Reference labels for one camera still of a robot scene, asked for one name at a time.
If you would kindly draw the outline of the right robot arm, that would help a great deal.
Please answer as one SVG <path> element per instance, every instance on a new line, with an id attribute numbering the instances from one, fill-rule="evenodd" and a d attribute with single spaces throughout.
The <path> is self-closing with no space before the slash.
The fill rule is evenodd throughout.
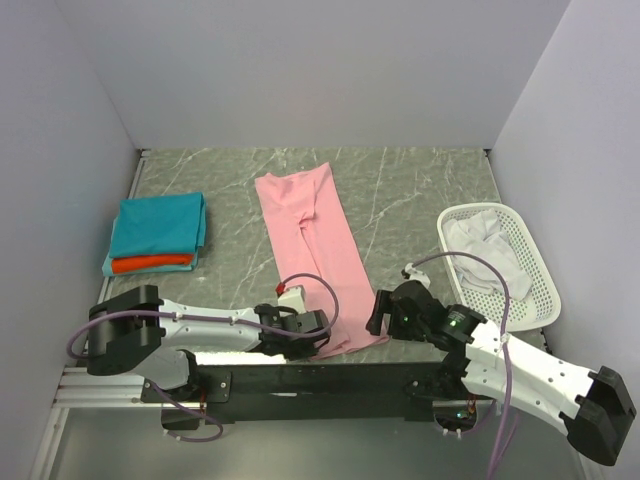
<path id="1" fill-rule="evenodd" d="M 460 304 L 443 306 L 416 280 L 377 291 L 366 329 L 434 345 L 446 354 L 438 377 L 444 395 L 460 399 L 469 392 L 524 411 L 600 465 L 616 464 L 637 415 L 615 370 L 593 371 L 502 337 L 494 322 Z"/>

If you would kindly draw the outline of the pink t-shirt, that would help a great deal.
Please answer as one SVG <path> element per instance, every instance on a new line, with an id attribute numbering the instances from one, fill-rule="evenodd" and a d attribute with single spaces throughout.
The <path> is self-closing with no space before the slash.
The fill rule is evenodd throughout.
<path id="1" fill-rule="evenodd" d="M 310 273 L 323 278 L 339 301 L 338 319 L 318 359 L 384 344 L 366 330 L 375 294 L 345 217 L 330 165 L 277 177 L 255 188 L 281 279 Z"/>

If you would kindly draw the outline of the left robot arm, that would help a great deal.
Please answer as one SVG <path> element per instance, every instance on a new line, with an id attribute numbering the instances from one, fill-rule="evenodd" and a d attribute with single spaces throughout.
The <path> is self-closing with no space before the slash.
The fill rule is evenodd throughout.
<path id="1" fill-rule="evenodd" d="M 95 305 L 89 320 L 89 374 L 134 372 L 179 402 L 199 392 L 198 353 L 260 353 L 299 360 L 316 355 L 331 337 L 322 310 L 266 303 L 235 310 L 186 306 L 162 299 L 154 285 Z"/>

